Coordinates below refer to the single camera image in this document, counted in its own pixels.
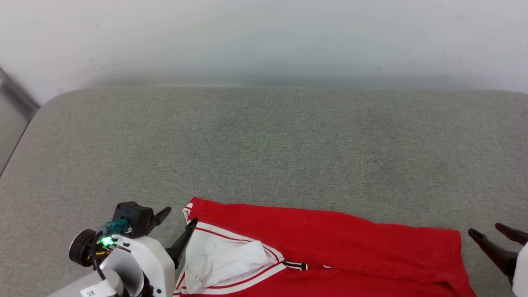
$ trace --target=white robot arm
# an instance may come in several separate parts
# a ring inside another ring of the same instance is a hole
[[[113,221],[99,232],[87,229],[70,245],[70,259],[97,270],[49,297],[170,297],[175,287],[175,269],[191,238],[197,218],[185,232],[164,249],[148,233],[170,213],[165,208],[154,215],[152,208],[135,202],[117,204]]]

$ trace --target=white wall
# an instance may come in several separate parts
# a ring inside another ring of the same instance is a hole
[[[0,0],[0,67],[43,104],[104,85],[528,92],[526,0]]]

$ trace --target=gray fabric surface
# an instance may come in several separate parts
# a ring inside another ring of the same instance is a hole
[[[72,238],[135,200],[173,213],[193,196],[327,209],[458,229],[479,296],[513,296],[467,236],[509,249],[528,230],[528,96],[504,91],[110,88],[70,92],[36,115],[0,179],[0,292],[45,296],[91,272]]]

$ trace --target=wire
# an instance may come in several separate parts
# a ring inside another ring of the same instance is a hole
[[[96,253],[96,255],[100,256],[100,255],[110,255],[110,252],[98,252]],[[90,258],[92,257],[92,254],[89,254],[88,257],[86,258],[86,260],[90,260]]]
[[[97,255],[101,253],[97,253],[97,241],[99,240],[99,237],[102,235],[102,231],[97,232],[97,234],[93,237],[92,242],[92,259],[93,259],[93,266],[97,270],[97,273],[99,273],[99,276],[104,281],[106,280],[105,274],[102,272],[101,268],[99,267],[99,264],[97,263]]]

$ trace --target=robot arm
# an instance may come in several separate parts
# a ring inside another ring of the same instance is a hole
[[[522,244],[519,253],[510,252],[489,241],[486,235],[475,229],[468,230],[469,236],[479,245],[493,263],[508,277],[512,291],[517,297],[528,296],[528,233],[496,223],[495,228],[509,240]]]
[[[97,271],[49,297],[172,296],[175,270],[198,220],[189,222],[179,239],[164,249],[147,235],[170,211],[167,207],[154,215],[152,208],[135,202],[117,204],[111,222],[98,232],[82,231],[70,246],[70,260],[84,267],[94,266]]]

